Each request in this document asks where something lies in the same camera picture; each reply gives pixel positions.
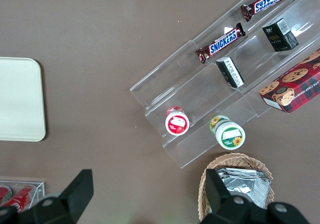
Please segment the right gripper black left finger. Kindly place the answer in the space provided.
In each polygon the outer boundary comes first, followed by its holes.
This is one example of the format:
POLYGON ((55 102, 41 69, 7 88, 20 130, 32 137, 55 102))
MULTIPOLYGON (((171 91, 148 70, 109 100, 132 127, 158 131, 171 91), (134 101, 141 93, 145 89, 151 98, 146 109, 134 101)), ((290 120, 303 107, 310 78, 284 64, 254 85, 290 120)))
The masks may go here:
POLYGON ((18 213, 13 206, 0 208, 2 224, 76 224, 94 195, 93 172, 83 169, 58 197, 47 197, 18 213))

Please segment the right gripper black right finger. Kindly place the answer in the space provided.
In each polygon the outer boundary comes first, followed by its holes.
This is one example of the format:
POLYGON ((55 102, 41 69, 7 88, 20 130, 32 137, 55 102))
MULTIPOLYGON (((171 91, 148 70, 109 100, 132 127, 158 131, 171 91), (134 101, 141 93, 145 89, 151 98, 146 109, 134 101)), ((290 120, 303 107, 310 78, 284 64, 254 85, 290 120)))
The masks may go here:
POLYGON ((308 224, 307 218, 293 205, 272 202, 267 209, 245 197, 231 195, 214 169, 206 170, 205 192, 212 212, 202 224, 308 224))

